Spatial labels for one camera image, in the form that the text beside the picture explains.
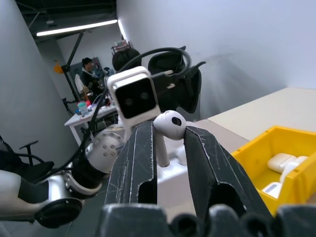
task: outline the yellow plastic bin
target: yellow plastic bin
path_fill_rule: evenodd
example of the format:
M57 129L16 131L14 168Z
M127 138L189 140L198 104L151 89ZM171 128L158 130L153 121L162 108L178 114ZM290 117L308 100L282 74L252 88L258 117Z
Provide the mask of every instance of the yellow plastic bin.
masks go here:
M281 174L268 167L278 153L308 158L285 178L278 199L261 191ZM283 204L306 203L316 193L316 133L274 126L232 153L242 165L267 205L275 215Z

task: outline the bottle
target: bottle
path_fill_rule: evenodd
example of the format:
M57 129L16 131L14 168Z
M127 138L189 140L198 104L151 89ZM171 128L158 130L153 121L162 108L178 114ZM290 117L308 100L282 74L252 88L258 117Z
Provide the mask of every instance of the bottle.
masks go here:
M82 115L87 115L89 113L87 104L84 101L78 103L78 108Z

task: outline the floor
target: floor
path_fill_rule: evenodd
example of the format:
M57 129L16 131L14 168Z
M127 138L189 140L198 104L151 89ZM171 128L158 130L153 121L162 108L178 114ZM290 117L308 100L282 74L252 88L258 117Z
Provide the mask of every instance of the floor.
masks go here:
M57 229L47 229L37 222L33 225L20 222L0 222L0 237L93 237L104 204L107 181L104 182L98 196L86 201L80 216L74 222Z

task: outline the wireless earbud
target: wireless earbud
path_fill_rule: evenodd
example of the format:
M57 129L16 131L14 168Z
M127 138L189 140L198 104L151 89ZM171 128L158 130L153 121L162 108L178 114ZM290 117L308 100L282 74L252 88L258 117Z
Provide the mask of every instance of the wireless earbud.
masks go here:
M154 120L155 129L172 140L183 139L186 126L187 122L184 117L172 110L167 110Z
M160 114L154 120L156 157L160 167L167 167L170 164L163 137L172 140L181 140L186 131L186 120L176 111L168 110Z

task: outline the chair armrest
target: chair armrest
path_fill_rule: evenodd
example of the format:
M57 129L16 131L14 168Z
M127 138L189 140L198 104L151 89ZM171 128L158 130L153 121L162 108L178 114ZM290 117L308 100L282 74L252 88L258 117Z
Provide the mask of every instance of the chair armrest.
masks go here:
M36 144L37 142L39 142L39 141L30 142L30 143L24 145L23 147L20 147L20 149L22 149L22 148L27 148L27 147L31 147L31 145L34 145L34 144Z
M44 160L42 160L41 158L35 156L35 155L31 155L31 154L20 154L20 153L15 153L17 156L19 157L28 157L28 158L33 158L33 159L36 159L38 160L40 163L45 163Z

